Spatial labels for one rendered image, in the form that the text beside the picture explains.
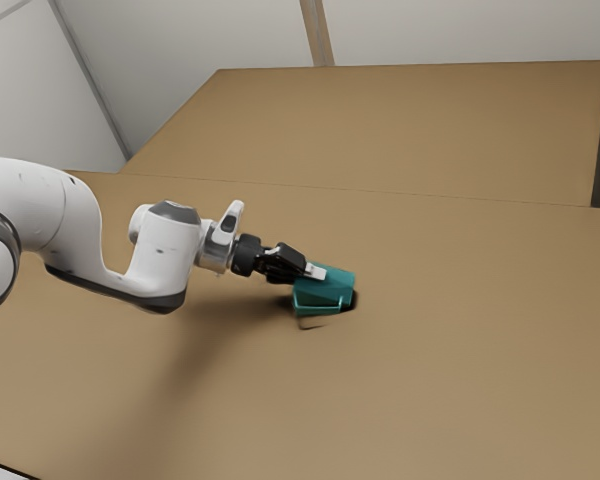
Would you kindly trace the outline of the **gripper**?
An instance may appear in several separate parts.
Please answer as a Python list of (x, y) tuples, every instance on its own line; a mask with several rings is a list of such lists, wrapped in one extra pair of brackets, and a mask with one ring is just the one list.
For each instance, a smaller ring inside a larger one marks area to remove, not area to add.
[[(265, 253), (265, 265), (257, 266), (256, 258)], [(265, 275), (268, 281), (295, 281), (298, 278), (324, 281), (327, 271), (306, 260), (293, 247), (279, 242), (275, 247), (263, 246), (261, 238), (243, 233), (235, 242), (231, 272), (249, 277), (254, 271)]]

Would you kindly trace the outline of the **teal faceted mug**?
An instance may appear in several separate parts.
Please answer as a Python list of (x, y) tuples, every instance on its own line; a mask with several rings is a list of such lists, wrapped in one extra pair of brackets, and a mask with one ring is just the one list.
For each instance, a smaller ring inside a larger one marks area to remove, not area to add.
[(351, 307), (355, 273), (318, 262), (320, 278), (300, 277), (292, 285), (292, 305), (299, 317), (333, 315)]

